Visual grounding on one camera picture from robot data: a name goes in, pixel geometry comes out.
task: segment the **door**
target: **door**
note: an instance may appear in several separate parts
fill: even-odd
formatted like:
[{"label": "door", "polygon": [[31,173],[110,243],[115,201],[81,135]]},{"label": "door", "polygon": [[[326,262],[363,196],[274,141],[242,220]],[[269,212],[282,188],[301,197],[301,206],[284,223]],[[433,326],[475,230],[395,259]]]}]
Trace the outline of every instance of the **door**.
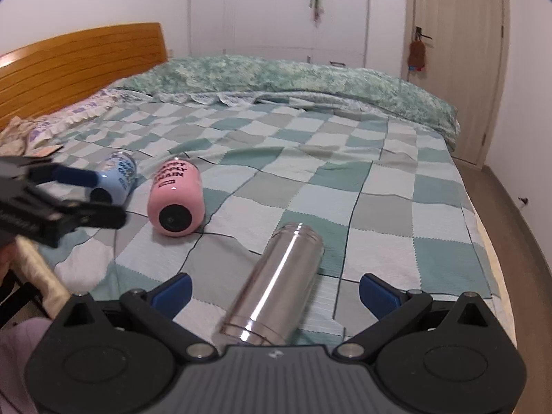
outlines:
[{"label": "door", "polygon": [[310,64],[314,62],[312,48],[263,47],[259,56],[264,59],[284,59]]},{"label": "door", "polygon": [[343,68],[361,68],[364,66],[364,54],[315,48],[313,50],[313,63]]},{"label": "door", "polygon": [[266,46],[312,48],[315,28],[309,3],[310,0],[275,0],[275,12],[270,19]]},{"label": "door", "polygon": [[276,0],[234,1],[234,53],[263,56],[269,45],[271,25],[276,13]]},{"label": "door", "polygon": [[502,0],[414,0],[416,26],[433,39],[426,69],[408,81],[454,105],[461,134],[453,156],[477,163],[486,141],[502,51]]},{"label": "door", "polygon": [[236,1],[224,0],[223,9],[223,55],[231,55],[234,53],[234,32],[235,32],[235,15]]},{"label": "door", "polygon": [[225,48],[225,0],[190,0],[192,56],[220,55]]},{"label": "door", "polygon": [[[315,28],[315,50],[364,55],[368,0],[322,0],[322,14]],[[355,63],[362,67],[363,61]]]}]

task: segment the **wooden headboard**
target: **wooden headboard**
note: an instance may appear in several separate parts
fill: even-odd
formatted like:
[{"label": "wooden headboard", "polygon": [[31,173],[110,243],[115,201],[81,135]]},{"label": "wooden headboard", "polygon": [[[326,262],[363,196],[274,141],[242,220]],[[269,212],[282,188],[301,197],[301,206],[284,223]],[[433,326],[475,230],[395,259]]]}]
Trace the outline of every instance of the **wooden headboard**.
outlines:
[{"label": "wooden headboard", "polygon": [[78,102],[167,60],[159,23],[106,26],[43,40],[0,56],[0,128]]}]

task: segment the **blue gripper pad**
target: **blue gripper pad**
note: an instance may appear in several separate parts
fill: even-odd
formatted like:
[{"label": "blue gripper pad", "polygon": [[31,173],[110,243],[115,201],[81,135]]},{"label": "blue gripper pad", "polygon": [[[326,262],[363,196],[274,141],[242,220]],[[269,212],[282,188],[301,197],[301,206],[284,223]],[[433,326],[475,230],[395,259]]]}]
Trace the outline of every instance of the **blue gripper pad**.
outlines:
[{"label": "blue gripper pad", "polygon": [[381,319],[402,305],[401,299],[387,288],[372,280],[368,274],[362,276],[358,287],[362,304]]},{"label": "blue gripper pad", "polygon": [[151,298],[150,305],[165,317],[174,318],[191,300],[191,277],[179,274],[161,285]]},{"label": "blue gripper pad", "polygon": [[52,173],[52,178],[60,184],[86,186],[98,185],[98,173],[87,169],[70,168],[59,165]]}]

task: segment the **white wall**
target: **white wall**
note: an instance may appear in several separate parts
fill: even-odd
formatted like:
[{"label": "white wall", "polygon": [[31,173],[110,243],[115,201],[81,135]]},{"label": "white wall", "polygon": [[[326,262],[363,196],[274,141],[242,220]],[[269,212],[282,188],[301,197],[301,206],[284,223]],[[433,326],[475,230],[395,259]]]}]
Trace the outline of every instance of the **white wall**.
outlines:
[{"label": "white wall", "polygon": [[158,21],[167,49],[188,54],[188,0],[1,0],[0,54],[110,24]]},{"label": "white wall", "polygon": [[486,164],[552,265],[552,1],[510,0],[510,52]]},{"label": "white wall", "polygon": [[370,0],[366,67],[401,76],[406,0]]}]

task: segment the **bed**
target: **bed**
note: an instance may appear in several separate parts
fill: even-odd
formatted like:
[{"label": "bed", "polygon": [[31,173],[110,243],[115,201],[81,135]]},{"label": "bed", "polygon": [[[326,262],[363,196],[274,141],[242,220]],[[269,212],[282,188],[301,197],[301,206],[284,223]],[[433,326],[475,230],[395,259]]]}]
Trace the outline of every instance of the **bed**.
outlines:
[{"label": "bed", "polygon": [[[39,247],[71,292],[110,299],[188,272],[194,296],[176,321],[209,340],[274,229],[304,221],[326,250],[294,343],[332,347],[374,322],[358,300],[365,272],[443,300],[478,291],[515,342],[500,264],[448,152],[453,108],[373,70],[166,59],[156,23],[0,57],[0,124],[61,110],[73,121],[43,138],[65,145],[55,160],[93,168],[125,149],[139,161],[125,228],[78,229],[57,249]],[[98,91],[103,102],[75,118]],[[201,171],[207,211],[196,233],[177,239],[153,232],[145,213],[152,175],[175,155]]]}]

